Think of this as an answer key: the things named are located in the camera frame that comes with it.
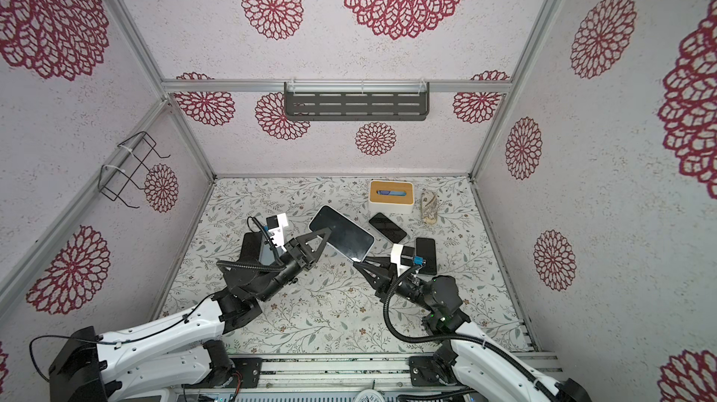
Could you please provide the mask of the black phone pale green case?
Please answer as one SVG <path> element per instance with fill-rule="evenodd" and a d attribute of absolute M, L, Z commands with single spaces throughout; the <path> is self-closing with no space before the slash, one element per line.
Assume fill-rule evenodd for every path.
<path fill-rule="evenodd" d="M 263 251 L 263 235 L 259 232 L 248 232 L 244 235 L 239 260 L 243 262 L 261 262 Z"/>

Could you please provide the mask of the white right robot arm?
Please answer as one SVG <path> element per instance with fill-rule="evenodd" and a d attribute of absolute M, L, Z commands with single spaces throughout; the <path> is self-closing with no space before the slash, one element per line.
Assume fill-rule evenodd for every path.
<path fill-rule="evenodd" d="M 558 381 L 519 359 L 494 342 L 461 310 L 456 279 L 437 275 L 429 280 L 418 276 L 423 263 L 416 258 L 412 267 L 401 272 L 390 260 L 355 262 L 356 269 L 382 303 L 382 316 L 388 332 L 408 344 L 437 343 L 427 371 L 439 383 L 458 385 L 459 390 L 434 399 L 455 398 L 477 393 L 489 401 L 589 401 L 590 395 L 577 381 Z M 427 334 L 412 337 L 399 331 L 391 321 L 390 303 L 399 296 L 426 310 L 422 325 Z"/>

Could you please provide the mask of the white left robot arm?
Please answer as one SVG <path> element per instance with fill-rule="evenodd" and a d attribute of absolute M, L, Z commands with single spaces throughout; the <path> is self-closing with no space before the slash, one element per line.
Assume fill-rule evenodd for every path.
<path fill-rule="evenodd" d="M 329 239 L 328 228 L 291 239 L 279 265 L 220 261 L 225 288 L 183 312 L 105 334 L 76 331 L 50 365 L 50 400 L 120 401 L 230 383 L 237 371 L 223 337 L 258 318 L 263 301 L 312 269 Z"/>

